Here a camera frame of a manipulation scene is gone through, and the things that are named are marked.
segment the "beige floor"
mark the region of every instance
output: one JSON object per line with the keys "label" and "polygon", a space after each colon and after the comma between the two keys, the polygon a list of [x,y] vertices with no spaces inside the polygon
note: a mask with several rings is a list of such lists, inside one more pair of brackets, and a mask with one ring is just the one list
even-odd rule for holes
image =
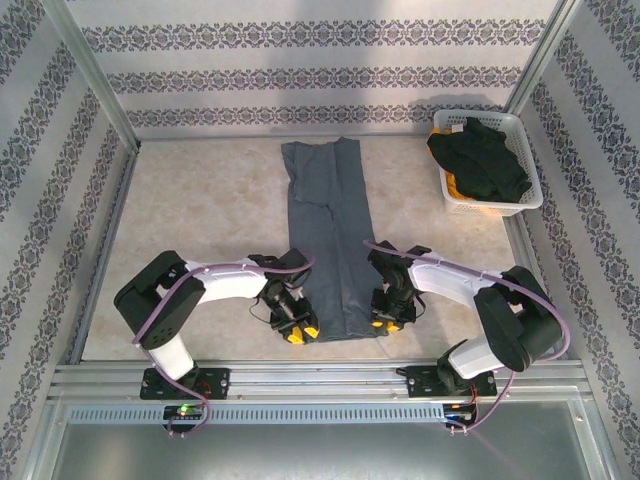
{"label": "beige floor", "polygon": [[[113,306],[115,293],[163,250],[198,262],[237,260],[289,248],[282,139],[144,143],[99,295],[85,360],[142,359]],[[311,143],[327,139],[308,139]],[[513,256],[502,219],[447,215],[425,140],[361,138],[377,240],[431,247],[452,260],[506,269]],[[199,306],[182,330],[196,359],[436,358],[480,331],[475,314],[424,294],[428,311],[385,338],[289,345],[248,313],[252,300]],[[268,310],[254,310],[263,318]]]}

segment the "laundry basket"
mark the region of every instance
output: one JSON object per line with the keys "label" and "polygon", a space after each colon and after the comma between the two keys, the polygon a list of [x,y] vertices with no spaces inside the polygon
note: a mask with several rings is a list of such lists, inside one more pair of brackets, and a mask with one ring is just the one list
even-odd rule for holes
{"label": "laundry basket", "polygon": [[542,189],[536,172],[531,148],[527,141],[524,126],[518,117],[508,113],[480,112],[476,110],[440,110],[433,117],[435,128],[444,132],[452,125],[466,124],[467,117],[475,117],[483,125],[507,134],[505,141],[509,150],[518,156],[518,163],[529,176],[531,188],[527,190],[520,203],[480,202],[475,200],[460,200],[452,197],[447,189],[445,171],[440,168],[440,184],[444,195],[445,209],[452,213],[475,213],[482,215],[501,215],[510,217],[522,210],[535,209],[542,205]]}

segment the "decorative border pattern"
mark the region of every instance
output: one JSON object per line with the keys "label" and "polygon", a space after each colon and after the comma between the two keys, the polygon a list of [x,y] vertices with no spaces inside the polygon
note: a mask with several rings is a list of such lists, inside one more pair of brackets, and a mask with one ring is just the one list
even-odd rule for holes
{"label": "decorative border pattern", "polygon": [[640,15],[629,0],[587,0],[609,40],[620,52],[636,82],[640,82]]}
{"label": "decorative border pattern", "polygon": [[73,331],[69,335],[69,341],[67,342],[67,352],[62,357],[62,361],[65,364],[68,364],[71,360],[71,355],[73,354],[73,349],[76,346],[78,341],[78,334],[80,333],[80,326],[82,324],[82,320],[84,319],[84,314],[89,306],[89,298],[91,297],[91,290],[93,289],[93,284],[98,279],[98,265],[100,264],[100,260],[102,256],[105,254],[105,243],[107,241],[107,235],[109,234],[109,228],[111,226],[111,222],[114,221],[114,214],[116,212],[116,206],[118,205],[118,197],[120,196],[120,191],[122,190],[122,186],[124,185],[126,179],[127,169],[129,168],[129,163],[135,161],[134,158],[127,154],[127,159],[122,166],[122,172],[120,173],[120,177],[118,178],[118,183],[113,193],[113,201],[111,202],[111,206],[109,207],[109,213],[107,213],[104,228],[102,230],[102,236],[100,237],[100,241],[98,242],[96,260],[91,267],[91,279],[89,280],[89,285],[87,286],[87,292],[82,300],[82,306],[80,307],[80,311],[73,322]]}
{"label": "decorative border pattern", "polygon": [[38,0],[15,0],[0,20],[0,85],[3,85],[33,32],[44,18]]}
{"label": "decorative border pattern", "polygon": [[113,90],[123,95],[306,88],[509,88],[521,73],[518,67],[269,68],[120,73],[108,78]]}
{"label": "decorative border pattern", "polygon": [[582,165],[573,141],[544,82],[536,85],[531,93],[535,107],[549,142],[564,173],[576,207],[582,214],[584,228],[594,246],[594,252],[604,269],[604,277],[611,292],[616,295],[616,305],[622,311],[627,332],[634,339],[634,347],[640,349],[640,288],[629,272],[627,259],[618,247],[616,235],[611,232],[607,214],[600,207],[596,191],[591,186],[587,169]]}
{"label": "decorative border pattern", "polygon": [[24,364],[25,371],[20,377],[19,389],[15,392],[16,400],[7,412],[9,420],[2,427],[4,433],[0,441],[0,478],[11,478],[11,469],[22,447],[22,436],[26,431],[25,424],[33,414],[33,404],[37,401],[38,391],[42,387],[42,377],[51,357],[58,326],[66,309],[69,292],[73,287],[80,259],[119,144],[120,139],[115,129],[112,126],[109,127],[84,193],[82,205],[76,215],[67,247],[62,254],[46,308],[42,312],[43,317],[38,325],[38,333],[33,338],[29,360]]}
{"label": "decorative border pattern", "polygon": [[556,59],[573,88],[582,111],[591,123],[602,150],[607,154],[618,183],[623,186],[625,196],[631,200],[640,222],[640,163],[638,148],[627,134],[627,128],[616,115],[604,88],[598,82],[593,68],[578,47],[575,38],[567,33],[556,50]]}
{"label": "decorative border pattern", "polygon": [[2,289],[0,299],[0,360],[11,343],[11,332],[22,314],[26,294],[31,290],[36,270],[40,266],[58,214],[62,208],[69,184],[80,161],[89,132],[98,116],[100,105],[91,89],[84,95],[67,140],[62,145],[58,160],[47,181],[42,198],[38,202],[34,220],[29,224],[24,243],[13,261],[13,270],[7,276],[7,286]]}
{"label": "decorative border pattern", "polygon": [[62,92],[67,87],[76,63],[67,47],[60,46],[47,65],[47,70],[38,83],[38,88],[29,100],[25,115],[18,121],[18,128],[2,151],[0,164],[0,222],[11,207],[12,198],[22,183],[22,175],[33,160],[36,147],[40,145],[45,128],[49,125],[53,111],[58,106]]}
{"label": "decorative border pattern", "polygon": [[135,128],[317,123],[420,123],[441,109],[501,111],[501,105],[329,105],[129,110]]}
{"label": "decorative border pattern", "polygon": [[94,53],[264,47],[533,45],[538,20],[344,20],[132,25],[82,29]]}
{"label": "decorative border pattern", "polygon": [[589,288],[580,272],[580,265],[575,259],[573,246],[567,235],[567,229],[562,221],[558,205],[553,199],[553,194],[547,183],[547,179],[540,166],[540,161],[533,146],[531,152],[536,163],[540,186],[544,196],[544,203],[540,207],[542,221],[547,230],[551,246],[554,249],[558,267],[562,272],[573,304],[573,309],[582,329],[587,350],[591,354],[591,361],[596,366],[596,375],[601,382],[602,391],[607,396],[607,406],[612,412],[612,420],[618,426],[618,436],[625,445],[625,454],[630,457],[631,470],[635,476],[640,477],[640,426],[638,415],[632,412],[633,402],[629,394],[625,392],[626,385],[620,380],[620,367],[615,362],[615,356],[611,351],[609,340],[602,333],[603,326],[598,312],[593,307]]}

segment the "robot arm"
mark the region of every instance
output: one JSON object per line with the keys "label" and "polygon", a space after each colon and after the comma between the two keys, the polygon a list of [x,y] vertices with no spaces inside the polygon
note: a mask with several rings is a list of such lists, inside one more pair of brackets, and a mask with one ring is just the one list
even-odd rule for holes
{"label": "robot arm", "polygon": [[[395,250],[389,242],[380,247]],[[409,254],[430,259],[429,263],[372,250],[370,263],[388,285],[374,292],[372,322],[403,328],[415,322],[413,300],[421,292],[433,292],[474,309],[484,332],[454,346],[438,360],[438,376],[451,392],[468,388],[470,380],[482,372],[507,367],[522,372],[542,357],[562,338],[562,329],[553,315],[526,295],[475,274],[465,267],[451,268],[444,259],[425,247]],[[520,285],[548,300],[527,269],[515,266],[508,272],[487,272]]]}
{"label": "robot arm", "polygon": [[[291,343],[311,341],[319,333],[318,319],[309,301],[304,297],[295,299],[290,287],[307,273],[275,273],[306,264],[306,258],[292,249],[281,258],[249,255],[221,268],[204,269],[187,278],[168,299],[140,337],[140,345],[171,379],[184,377],[195,368],[195,362],[182,341],[180,329],[197,305],[232,297],[258,297],[271,309],[269,323],[273,330]],[[158,288],[168,290],[188,272],[201,267],[204,265],[184,261],[176,252],[166,251],[116,294],[114,304],[136,336],[162,300]]]}

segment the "gray pants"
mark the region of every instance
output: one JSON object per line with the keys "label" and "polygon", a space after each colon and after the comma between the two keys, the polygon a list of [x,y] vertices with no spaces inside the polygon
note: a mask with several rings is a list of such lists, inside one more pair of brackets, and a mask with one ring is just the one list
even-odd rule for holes
{"label": "gray pants", "polygon": [[289,242],[317,258],[304,292],[318,315],[318,339],[375,337],[371,294],[382,282],[362,244],[373,227],[360,142],[287,143],[282,156],[291,179]]}

